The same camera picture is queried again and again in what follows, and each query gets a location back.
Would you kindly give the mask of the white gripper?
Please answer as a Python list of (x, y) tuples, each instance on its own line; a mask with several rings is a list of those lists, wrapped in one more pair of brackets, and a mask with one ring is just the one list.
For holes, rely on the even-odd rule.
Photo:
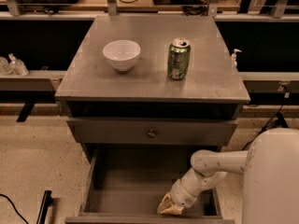
[(161, 215), (179, 216), (182, 214), (183, 207), (190, 208), (197, 201), (197, 197), (190, 194), (178, 179), (170, 190), (166, 193), (158, 205), (157, 212)]

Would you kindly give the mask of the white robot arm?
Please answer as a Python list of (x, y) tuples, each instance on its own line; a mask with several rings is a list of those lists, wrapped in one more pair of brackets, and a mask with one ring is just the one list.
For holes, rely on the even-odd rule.
[(243, 151), (194, 152), (157, 213), (181, 215), (228, 173), (244, 177), (242, 224), (299, 224), (299, 131), (291, 128), (268, 130)]

